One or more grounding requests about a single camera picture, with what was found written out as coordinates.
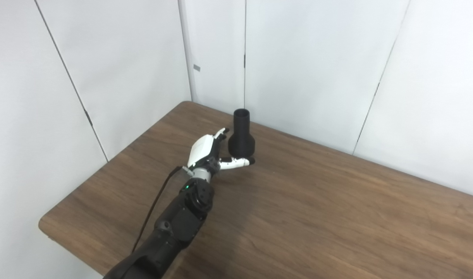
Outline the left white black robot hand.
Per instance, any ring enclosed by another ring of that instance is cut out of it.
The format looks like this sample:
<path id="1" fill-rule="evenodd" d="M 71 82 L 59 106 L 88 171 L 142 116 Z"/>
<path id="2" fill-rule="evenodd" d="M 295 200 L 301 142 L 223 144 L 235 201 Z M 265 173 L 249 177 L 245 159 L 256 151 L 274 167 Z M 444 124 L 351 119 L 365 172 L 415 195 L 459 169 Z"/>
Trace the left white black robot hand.
<path id="1" fill-rule="evenodd" d="M 228 128 L 222 128 L 215 134 L 206 134 L 199 138 L 190 151 L 187 168 L 194 173 L 195 169 L 206 169 L 212 175 L 220 170 L 236 169 L 251 166 L 255 163 L 253 157 L 220 157 L 220 146 L 226 139 Z"/>

